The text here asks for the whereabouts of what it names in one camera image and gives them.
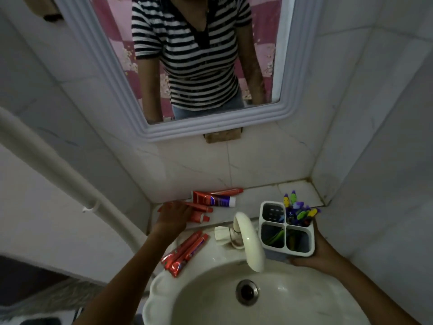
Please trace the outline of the person's left hand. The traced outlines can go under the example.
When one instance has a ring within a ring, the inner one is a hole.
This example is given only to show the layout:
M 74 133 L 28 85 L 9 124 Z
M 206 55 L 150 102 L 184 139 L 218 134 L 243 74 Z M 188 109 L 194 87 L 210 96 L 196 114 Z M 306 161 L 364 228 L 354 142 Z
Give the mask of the person's left hand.
M 174 203 L 171 206 L 163 205 L 150 236 L 172 243 L 186 229 L 187 222 L 176 217 Z

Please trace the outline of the person's right hand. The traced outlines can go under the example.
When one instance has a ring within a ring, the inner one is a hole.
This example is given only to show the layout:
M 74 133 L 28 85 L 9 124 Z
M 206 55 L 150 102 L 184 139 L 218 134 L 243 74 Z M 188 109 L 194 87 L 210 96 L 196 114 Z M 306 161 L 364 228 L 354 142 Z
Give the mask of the person's right hand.
M 314 251 L 309 257 L 289 257 L 290 264 L 297 267 L 308 267 L 333 276 L 335 265 L 340 261 L 341 255 L 328 242 L 326 251 Z

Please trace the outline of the white four-slot toothbrush holder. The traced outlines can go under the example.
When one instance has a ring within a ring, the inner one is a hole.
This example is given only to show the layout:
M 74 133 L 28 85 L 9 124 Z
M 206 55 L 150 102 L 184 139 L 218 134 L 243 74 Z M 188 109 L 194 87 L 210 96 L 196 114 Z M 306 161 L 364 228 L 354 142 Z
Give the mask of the white four-slot toothbrush holder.
M 263 202 L 260 209 L 258 236 L 268 259 L 285 261 L 288 256 L 309 257 L 315 251 L 313 224 L 299 227 L 285 223 L 284 204 L 280 202 Z M 284 247 L 281 249 L 267 246 L 265 241 L 285 231 Z

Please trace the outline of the person's right forearm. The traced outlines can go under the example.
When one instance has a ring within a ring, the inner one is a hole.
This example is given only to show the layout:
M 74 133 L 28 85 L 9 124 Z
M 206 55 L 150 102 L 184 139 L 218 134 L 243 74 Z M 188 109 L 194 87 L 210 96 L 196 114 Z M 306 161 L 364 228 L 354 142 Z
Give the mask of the person's right forearm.
M 371 325 L 421 325 L 344 257 L 332 259 L 329 274 L 351 294 Z

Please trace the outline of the person's left forearm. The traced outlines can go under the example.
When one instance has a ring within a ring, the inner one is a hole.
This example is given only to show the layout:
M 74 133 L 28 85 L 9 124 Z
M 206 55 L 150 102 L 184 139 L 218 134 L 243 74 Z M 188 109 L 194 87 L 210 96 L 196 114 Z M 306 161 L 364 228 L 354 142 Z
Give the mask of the person's left forearm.
M 153 231 L 73 325 L 131 325 L 151 274 L 175 239 L 167 232 Z

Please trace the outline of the red toothpaste tube blue label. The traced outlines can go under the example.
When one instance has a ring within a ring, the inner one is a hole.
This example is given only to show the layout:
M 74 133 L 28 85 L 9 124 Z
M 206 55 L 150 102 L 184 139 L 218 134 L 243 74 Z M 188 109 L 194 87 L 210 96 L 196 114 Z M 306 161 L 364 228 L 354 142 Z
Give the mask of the red toothpaste tube blue label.
M 235 207 L 236 197 L 227 194 L 214 194 L 202 191 L 192 192 L 193 203 L 204 206 Z

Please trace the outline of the bunch of colourful toothbrushes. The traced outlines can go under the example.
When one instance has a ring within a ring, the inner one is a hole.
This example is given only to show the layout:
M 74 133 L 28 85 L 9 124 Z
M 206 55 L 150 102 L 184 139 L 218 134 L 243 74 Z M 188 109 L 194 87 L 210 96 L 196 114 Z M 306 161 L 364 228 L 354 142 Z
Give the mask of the bunch of colourful toothbrushes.
M 307 228 L 313 220 L 321 213 L 321 209 L 310 207 L 297 199 L 297 194 L 293 190 L 290 194 L 283 197 L 285 223 L 289 225 Z

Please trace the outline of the thin red toothpaste tube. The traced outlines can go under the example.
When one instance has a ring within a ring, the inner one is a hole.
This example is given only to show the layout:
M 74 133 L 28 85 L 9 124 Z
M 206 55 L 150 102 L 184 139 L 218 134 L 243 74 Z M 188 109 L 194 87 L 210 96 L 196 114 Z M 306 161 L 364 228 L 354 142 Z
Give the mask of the thin red toothpaste tube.
M 244 192 L 243 188 L 231 188 L 219 191 L 192 191 L 191 195 L 193 196 L 196 193 L 206 193 L 210 195 L 223 195 L 223 196 L 237 196 Z

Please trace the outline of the green toothbrush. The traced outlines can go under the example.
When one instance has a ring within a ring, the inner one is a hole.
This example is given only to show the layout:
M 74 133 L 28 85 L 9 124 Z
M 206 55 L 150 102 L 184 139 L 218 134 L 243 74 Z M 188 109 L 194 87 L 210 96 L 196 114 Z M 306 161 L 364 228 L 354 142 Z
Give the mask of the green toothbrush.
M 265 244 L 267 246 L 281 249 L 284 247 L 284 240 L 285 240 L 285 231 L 284 229 L 281 229 L 278 233 L 276 233 L 275 235 L 267 239 L 265 241 Z

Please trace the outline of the cream plastic faucet spout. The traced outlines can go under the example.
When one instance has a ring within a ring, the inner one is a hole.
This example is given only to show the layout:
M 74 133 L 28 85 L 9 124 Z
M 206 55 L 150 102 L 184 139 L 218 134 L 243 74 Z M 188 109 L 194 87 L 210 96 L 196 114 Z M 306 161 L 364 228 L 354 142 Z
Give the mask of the cream plastic faucet spout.
M 238 211 L 234 216 L 233 230 L 242 238 L 248 266 L 255 272 L 261 273 L 265 268 L 265 253 L 257 231 L 250 218 Z

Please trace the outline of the white ceramic sink basin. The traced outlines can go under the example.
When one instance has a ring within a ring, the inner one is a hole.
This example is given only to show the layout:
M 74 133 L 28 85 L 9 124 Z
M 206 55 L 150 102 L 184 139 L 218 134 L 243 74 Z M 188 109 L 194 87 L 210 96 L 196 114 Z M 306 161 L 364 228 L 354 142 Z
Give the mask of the white ceramic sink basin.
M 177 278 L 163 271 L 153 279 L 142 311 L 145 325 L 369 325 L 332 277 L 272 260 L 257 273 L 244 251 L 216 245 L 213 227 L 203 232 L 208 241 Z M 244 279 L 259 288 L 253 306 L 236 299 Z

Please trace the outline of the brown wooden mirror block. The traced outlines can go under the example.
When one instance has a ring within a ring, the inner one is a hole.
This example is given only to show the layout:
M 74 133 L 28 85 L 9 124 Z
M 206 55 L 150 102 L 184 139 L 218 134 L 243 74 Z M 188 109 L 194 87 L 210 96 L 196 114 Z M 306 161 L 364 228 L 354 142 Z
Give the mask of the brown wooden mirror block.
M 203 137 L 208 144 L 218 143 L 218 142 L 228 142 L 233 140 L 238 140 L 241 138 L 243 128 L 236 128 L 231 130 L 224 130 L 218 132 L 211 132 L 204 134 Z

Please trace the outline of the metal sink drain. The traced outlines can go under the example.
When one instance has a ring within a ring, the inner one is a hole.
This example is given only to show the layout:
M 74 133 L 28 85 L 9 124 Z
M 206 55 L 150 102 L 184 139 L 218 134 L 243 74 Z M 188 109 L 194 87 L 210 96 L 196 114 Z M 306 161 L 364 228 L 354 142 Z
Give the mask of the metal sink drain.
M 259 298 L 259 288 L 249 279 L 241 280 L 235 289 L 237 301 L 243 306 L 253 306 Z

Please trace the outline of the white wall pipe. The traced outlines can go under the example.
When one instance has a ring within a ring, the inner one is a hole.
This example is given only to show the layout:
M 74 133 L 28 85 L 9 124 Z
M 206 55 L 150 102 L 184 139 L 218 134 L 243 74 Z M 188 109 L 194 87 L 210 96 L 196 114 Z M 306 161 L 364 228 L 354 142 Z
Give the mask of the white wall pipe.
M 73 169 L 49 144 L 8 110 L 0 107 L 0 143 L 43 177 L 109 225 L 131 251 L 147 236 L 112 202 Z

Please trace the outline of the white framed wall mirror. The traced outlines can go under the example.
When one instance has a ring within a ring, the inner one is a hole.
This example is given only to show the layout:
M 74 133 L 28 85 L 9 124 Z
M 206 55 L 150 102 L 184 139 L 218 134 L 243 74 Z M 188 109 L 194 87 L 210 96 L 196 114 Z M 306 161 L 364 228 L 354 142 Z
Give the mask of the white framed wall mirror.
M 294 13 L 277 103 L 198 118 L 149 125 L 103 31 L 90 0 L 54 0 L 69 28 L 96 66 L 116 101 L 107 107 L 115 120 L 127 122 L 127 136 L 158 142 L 211 132 L 237 129 L 292 116 L 300 107 L 309 61 L 324 0 L 295 0 Z

